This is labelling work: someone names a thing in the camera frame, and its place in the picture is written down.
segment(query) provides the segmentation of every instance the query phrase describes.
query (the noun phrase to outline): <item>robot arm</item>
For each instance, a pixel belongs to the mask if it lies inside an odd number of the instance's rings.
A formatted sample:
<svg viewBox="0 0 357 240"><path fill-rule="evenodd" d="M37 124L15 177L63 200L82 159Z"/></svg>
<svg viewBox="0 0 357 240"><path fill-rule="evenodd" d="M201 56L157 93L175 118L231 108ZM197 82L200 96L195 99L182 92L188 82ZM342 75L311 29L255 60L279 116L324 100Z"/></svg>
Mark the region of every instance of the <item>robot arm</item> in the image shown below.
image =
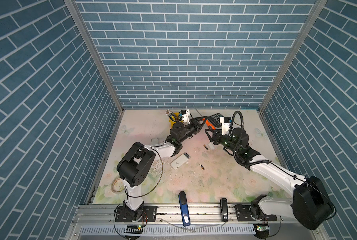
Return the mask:
<svg viewBox="0 0 357 240"><path fill-rule="evenodd" d="M220 120L223 129L205 130L209 140L214 145L223 145L224 151L235 156L238 164L265 176L291 196L291 199L275 199L266 195L257 197L251 202L254 218L262 219L265 215L272 214L287 216L297 219L306 228L315 230L333 213L332 202L317 177L307 178L268 161L261 153L249 147L249 136L244 129L237 127L227 134L230 129L224 129L224 119Z"/></svg>
<svg viewBox="0 0 357 240"><path fill-rule="evenodd" d="M173 124L170 135L161 144L143 145L140 142L135 142L117 165L117 171L125 185L127 199L124 201L124 207L130 220L137 220L142 214L141 184L147 177L156 154L159 155L159 158L178 154L182 149L181 143L198 134L208 119L199 117L189 120L189 110L181 112L183 112L184 122L189 122L189 124L184 125L182 122Z"/></svg>

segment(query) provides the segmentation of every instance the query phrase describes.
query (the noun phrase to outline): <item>metal rail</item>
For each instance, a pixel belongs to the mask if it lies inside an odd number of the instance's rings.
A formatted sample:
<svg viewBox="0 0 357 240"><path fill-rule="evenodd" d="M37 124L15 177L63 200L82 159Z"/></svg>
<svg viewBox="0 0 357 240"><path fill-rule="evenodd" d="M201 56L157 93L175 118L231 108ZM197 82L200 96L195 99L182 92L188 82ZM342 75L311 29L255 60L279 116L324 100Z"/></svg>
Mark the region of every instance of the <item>metal rail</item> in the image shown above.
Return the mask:
<svg viewBox="0 0 357 240"><path fill-rule="evenodd" d="M117 108L120 110L122 113L124 111L124 108L122 107L122 104L116 94L116 91L114 90L113 84L110 81L108 72L106 71L104 64L100 58L99 52L97 51L92 38L90 37L89 31L85 25L84 20L82 19L80 10L75 2L75 0L65 0L66 7L68 8L70 15L72 16L78 30L80 31L81 37L84 40L84 43L86 47L88 48L90 55L92 56L92 59L94 60L94 63L97 66L97 69L99 70L102 79L104 80L104 83L106 87L108 88L108 91L110 95L112 96L112 99L114 103L116 104Z"/></svg>
<svg viewBox="0 0 357 240"><path fill-rule="evenodd" d="M262 112L268 105L270 99L272 98L272 95L274 94L274 91L281 83L282 78L284 77L286 71L291 65L294 57L296 56L298 50L300 49L309 31L312 29L314 22L316 21L317 17L320 15L320 12L324 8L326 2L327 0L316 0L316 3L313 5L312 9L310 10L309 16L306 19L305 23L302 25L300 32L297 35L296 40L294 41L289 53L286 55L284 62L282 63L282 66L278 70L272 85L269 87L267 94L265 95L264 99L261 102L259 106L260 112Z"/></svg>

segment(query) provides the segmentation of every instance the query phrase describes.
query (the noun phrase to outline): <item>brick wallpaper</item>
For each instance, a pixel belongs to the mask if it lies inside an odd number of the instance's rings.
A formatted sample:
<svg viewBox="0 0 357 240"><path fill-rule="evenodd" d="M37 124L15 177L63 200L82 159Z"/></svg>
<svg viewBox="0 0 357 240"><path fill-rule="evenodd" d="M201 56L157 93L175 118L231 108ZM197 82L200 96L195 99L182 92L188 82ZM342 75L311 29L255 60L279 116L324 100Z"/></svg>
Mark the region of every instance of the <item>brick wallpaper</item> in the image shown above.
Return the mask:
<svg viewBox="0 0 357 240"><path fill-rule="evenodd" d="M328 0L264 115L290 169L325 182L330 239L357 240L357 0Z"/></svg>
<svg viewBox="0 0 357 240"><path fill-rule="evenodd" d="M59 239L118 110L63 0L0 0L0 239Z"/></svg>
<svg viewBox="0 0 357 240"><path fill-rule="evenodd" d="M124 107L257 109L315 0L77 2Z"/></svg>

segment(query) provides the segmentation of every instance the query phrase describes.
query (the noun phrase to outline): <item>floral tabletop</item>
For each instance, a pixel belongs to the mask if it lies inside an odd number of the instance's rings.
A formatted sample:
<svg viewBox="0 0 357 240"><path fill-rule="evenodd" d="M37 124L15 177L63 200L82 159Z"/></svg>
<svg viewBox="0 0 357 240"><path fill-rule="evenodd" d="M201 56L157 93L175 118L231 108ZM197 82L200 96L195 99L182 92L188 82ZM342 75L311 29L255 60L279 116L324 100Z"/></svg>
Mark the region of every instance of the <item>floral tabletop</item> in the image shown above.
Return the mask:
<svg viewBox="0 0 357 240"><path fill-rule="evenodd" d="M234 111L201 109L200 113L207 116L215 113L232 116ZM255 110L240 111L244 117L244 129L249 135L249 145L278 163L258 113ZM191 110L191 114L193 117L199 116L195 110ZM205 127L192 139L183 142L183 148L178 155L162 159L164 167L161 182L153 192L143 197L145 203L177 203L178 193L182 190L185 191L188 202L219 202L222 197L226 197L228 202L250 202L260 194L289 197L272 181L238 165L232 156L222 150L222 145L217 145L212 150L208 146ZM125 193L122 181L118 179L117 164L134 142L148 145L152 144L152 138L159 138L160 142L163 142L169 134L169 129L170 123L165 110L126 110L93 203L122 203ZM170 163L184 152L191 158L174 170ZM142 183L142 193L147 193L155 186L161 171L161 161L156 157Z"/></svg>

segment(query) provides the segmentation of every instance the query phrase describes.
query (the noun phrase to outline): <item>black calculator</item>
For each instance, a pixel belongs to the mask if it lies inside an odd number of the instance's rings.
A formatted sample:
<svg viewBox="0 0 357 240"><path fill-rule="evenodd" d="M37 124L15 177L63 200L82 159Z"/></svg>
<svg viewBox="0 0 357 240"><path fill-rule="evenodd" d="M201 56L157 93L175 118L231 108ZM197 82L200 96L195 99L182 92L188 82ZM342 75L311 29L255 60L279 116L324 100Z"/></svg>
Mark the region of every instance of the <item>black calculator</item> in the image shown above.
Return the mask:
<svg viewBox="0 0 357 240"><path fill-rule="evenodd" d="M221 127L222 124L220 123L220 118L223 117L221 113L216 113L210 117L208 117L208 120L210 121L211 124L213 124L214 127Z"/></svg>

